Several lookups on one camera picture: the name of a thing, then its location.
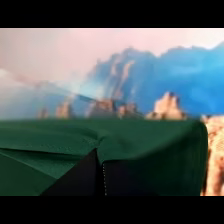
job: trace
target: green fabric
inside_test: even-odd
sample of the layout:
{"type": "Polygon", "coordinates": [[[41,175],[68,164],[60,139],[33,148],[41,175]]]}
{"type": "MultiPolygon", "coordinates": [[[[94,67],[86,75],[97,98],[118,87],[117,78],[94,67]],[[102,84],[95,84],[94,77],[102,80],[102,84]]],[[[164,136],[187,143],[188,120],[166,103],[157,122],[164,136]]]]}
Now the green fabric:
{"type": "Polygon", "coordinates": [[[94,148],[159,195],[200,195],[208,151],[201,122],[138,119],[0,122],[0,148],[0,195],[40,195],[94,148]]]}

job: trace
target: green cloth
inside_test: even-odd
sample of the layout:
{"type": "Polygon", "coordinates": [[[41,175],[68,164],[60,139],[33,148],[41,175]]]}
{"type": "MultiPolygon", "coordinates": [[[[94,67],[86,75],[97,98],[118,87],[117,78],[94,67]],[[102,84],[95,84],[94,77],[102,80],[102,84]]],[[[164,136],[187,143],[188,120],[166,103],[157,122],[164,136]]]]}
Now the green cloth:
{"type": "Polygon", "coordinates": [[[94,148],[101,163],[125,161],[159,195],[200,195],[207,142],[195,120],[0,122],[0,195],[40,195],[94,148]]]}

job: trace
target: sky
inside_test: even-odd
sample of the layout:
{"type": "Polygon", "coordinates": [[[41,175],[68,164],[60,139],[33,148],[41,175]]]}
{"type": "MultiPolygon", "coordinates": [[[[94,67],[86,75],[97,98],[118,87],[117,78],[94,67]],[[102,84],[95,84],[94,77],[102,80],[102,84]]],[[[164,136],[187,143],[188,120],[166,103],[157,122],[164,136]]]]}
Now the sky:
{"type": "Polygon", "coordinates": [[[0,77],[4,69],[40,80],[77,82],[97,60],[127,47],[159,56],[169,48],[213,48],[223,28],[0,28],[0,77]]]}

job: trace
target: mountain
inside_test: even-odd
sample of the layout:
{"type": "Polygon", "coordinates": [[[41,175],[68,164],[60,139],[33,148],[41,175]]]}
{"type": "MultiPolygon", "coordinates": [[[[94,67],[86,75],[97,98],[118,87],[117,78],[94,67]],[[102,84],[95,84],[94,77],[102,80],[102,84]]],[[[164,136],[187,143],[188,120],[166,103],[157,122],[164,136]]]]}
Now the mountain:
{"type": "Polygon", "coordinates": [[[224,43],[213,49],[176,47],[160,57],[133,48],[98,62],[80,92],[93,98],[136,102],[143,113],[165,92],[175,92],[193,115],[222,114],[224,43]]]}

